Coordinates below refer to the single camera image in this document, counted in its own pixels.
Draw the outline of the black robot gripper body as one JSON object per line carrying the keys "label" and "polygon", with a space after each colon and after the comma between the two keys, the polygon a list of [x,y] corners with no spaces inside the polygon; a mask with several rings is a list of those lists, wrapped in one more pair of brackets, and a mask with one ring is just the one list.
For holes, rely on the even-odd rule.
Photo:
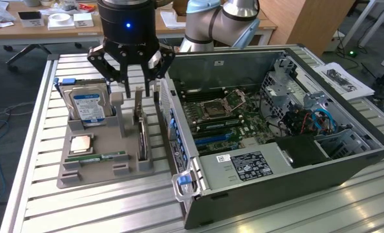
{"label": "black robot gripper body", "polygon": [[159,50],[153,0],[97,1],[104,37],[127,53],[129,65],[148,63]]}

